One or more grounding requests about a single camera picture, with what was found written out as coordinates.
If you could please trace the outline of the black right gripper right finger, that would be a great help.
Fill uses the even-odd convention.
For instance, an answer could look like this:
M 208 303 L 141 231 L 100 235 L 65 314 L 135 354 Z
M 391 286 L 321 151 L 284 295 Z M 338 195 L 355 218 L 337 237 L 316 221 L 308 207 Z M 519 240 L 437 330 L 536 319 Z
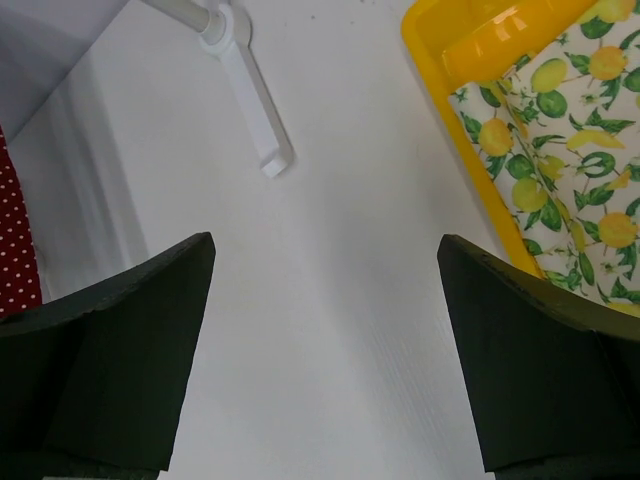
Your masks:
M 639 321 L 457 235 L 438 264 L 484 468 L 639 469 Z

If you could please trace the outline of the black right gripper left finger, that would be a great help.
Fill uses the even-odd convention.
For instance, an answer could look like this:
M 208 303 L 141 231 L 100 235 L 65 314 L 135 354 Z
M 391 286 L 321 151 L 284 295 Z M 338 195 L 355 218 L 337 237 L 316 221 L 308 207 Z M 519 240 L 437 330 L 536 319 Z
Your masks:
M 5 472 L 168 469 L 216 248 L 197 233 L 1 320 Z

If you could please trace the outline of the lemon print skirt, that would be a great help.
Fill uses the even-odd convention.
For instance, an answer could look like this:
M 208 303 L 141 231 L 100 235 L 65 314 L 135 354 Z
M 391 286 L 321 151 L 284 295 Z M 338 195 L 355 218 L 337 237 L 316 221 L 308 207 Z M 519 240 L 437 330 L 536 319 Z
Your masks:
M 637 315 L 638 3 L 595 3 L 449 101 L 543 278 Z

